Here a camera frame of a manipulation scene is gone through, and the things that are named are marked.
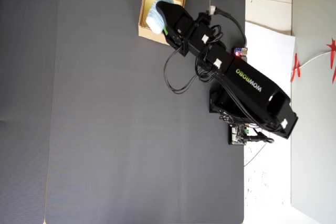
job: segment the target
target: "red paper ornament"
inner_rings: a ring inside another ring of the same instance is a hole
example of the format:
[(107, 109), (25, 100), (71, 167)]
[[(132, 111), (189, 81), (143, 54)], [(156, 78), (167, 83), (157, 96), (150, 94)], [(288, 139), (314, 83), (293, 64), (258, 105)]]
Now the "red paper ornament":
[(332, 69), (332, 67), (334, 66), (336, 45), (335, 45), (335, 40), (333, 38), (331, 38), (331, 41), (332, 41), (331, 45), (327, 44), (327, 46), (331, 48), (330, 68)]
[(295, 54), (295, 63), (294, 63), (294, 68), (293, 68), (293, 73), (292, 73), (292, 78), (290, 79), (290, 82), (294, 81), (294, 76), (295, 72), (298, 69), (298, 77), (301, 77), (301, 69), (300, 69), (300, 62), (298, 61), (298, 54)]

